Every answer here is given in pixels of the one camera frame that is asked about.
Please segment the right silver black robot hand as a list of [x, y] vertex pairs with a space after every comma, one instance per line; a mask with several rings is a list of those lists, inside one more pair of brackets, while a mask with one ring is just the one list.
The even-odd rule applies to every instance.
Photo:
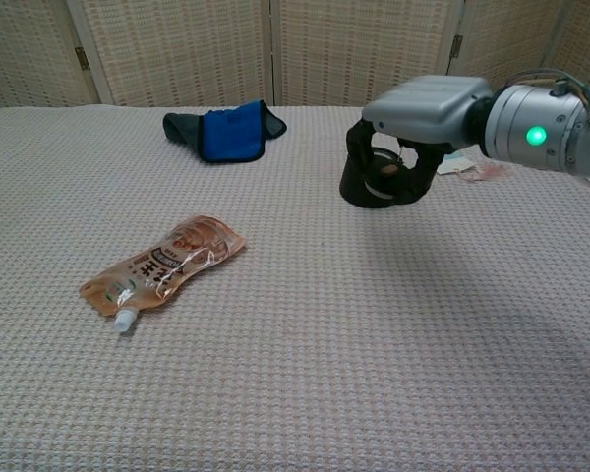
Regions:
[[340, 196], [361, 208], [417, 203], [446, 156], [481, 142], [493, 98], [483, 78], [441, 75], [382, 93], [346, 133]]

